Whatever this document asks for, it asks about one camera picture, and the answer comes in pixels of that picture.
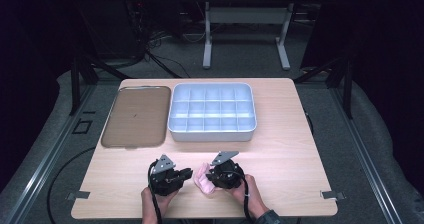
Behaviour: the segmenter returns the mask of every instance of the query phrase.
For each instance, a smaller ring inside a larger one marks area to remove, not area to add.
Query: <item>sleeve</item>
[[[255,224],[283,224],[283,222],[274,210],[269,210],[260,216]]]

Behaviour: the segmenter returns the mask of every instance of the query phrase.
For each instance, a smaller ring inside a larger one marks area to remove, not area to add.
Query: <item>pink cloth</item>
[[[203,163],[193,176],[194,183],[205,194],[212,194],[216,189],[215,185],[206,177],[206,173],[209,173],[210,169],[212,167],[208,163]]]

